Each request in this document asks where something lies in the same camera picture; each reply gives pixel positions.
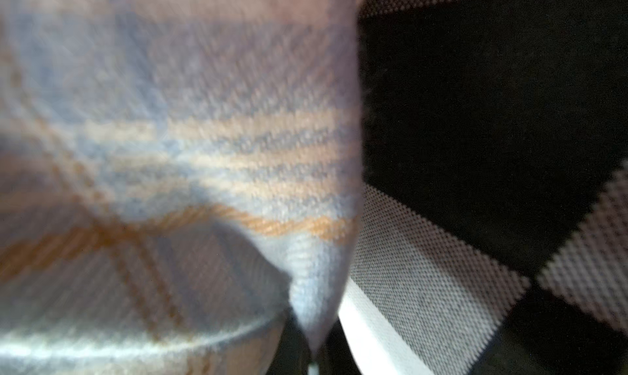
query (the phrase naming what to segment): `black and gray checkered fabric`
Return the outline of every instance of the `black and gray checkered fabric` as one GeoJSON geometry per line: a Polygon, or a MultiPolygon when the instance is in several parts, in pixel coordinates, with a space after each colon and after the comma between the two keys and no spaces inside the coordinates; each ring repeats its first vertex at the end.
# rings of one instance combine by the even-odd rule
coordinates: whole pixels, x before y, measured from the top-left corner
{"type": "Polygon", "coordinates": [[[366,0],[351,278],[435,375],[628,373],[628,0],[366,0]]]}

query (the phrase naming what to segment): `black fabric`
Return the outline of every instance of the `black fabric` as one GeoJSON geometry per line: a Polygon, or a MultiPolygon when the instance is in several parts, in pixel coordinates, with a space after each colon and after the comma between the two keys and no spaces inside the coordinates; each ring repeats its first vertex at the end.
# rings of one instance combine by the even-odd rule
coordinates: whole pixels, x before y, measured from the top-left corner
{"type": "Polygon", "coordinates": [[[313,360],[307,341],[294,318],[288,319],[266,375],[359,375],[340,321],[313,360]]]}
{"type": "Polygon", "coordinates": [[[470,374],[618,374],[627,349],[623,334],[534,286],[470,374]]]}
{"type": "Polygon", "coordinates": [[[360,23],[365,181],[533,277],[628,155],[628,0],[360,23]]]}

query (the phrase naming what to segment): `light blue plaid fabric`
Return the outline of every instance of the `light blue plaid fabric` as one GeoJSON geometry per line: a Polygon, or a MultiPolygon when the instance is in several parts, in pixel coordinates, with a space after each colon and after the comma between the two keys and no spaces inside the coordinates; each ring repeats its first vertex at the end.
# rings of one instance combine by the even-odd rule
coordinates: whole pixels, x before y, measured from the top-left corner
{"type": "Polygon", "coordinates": [[[0,373],[265,371],[335,320],[354,0],[0,0],[0,373]]]}

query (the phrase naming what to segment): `plaid fabric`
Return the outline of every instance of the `plaid fabric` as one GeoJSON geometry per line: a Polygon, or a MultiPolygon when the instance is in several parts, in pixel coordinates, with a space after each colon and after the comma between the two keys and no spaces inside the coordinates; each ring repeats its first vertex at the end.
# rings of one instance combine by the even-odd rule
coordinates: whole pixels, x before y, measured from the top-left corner
{"type": "Polygon", "coordinates": [[[626,373],[627,3],[366,0],[365,375],[626,373]]]}
{"type": "Polygon", "coordinates": [[[264,371],[357,236],[354,0],[0,0],[0,373],[264,371]]]}

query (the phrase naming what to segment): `white stripe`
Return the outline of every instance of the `white stripe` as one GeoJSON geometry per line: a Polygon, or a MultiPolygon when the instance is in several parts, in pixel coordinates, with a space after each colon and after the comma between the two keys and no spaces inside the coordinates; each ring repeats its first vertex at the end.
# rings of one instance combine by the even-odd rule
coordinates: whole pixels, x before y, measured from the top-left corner
{"type": "Polygon", "coordinates": [[[351,279],[339,315],[362,375],[434,375],[351,279]]]}
{"type": "Polygon", "coordinates": [[[351,278],[436,375],[464,375],[530,282],[365,185],[351,278]]]}

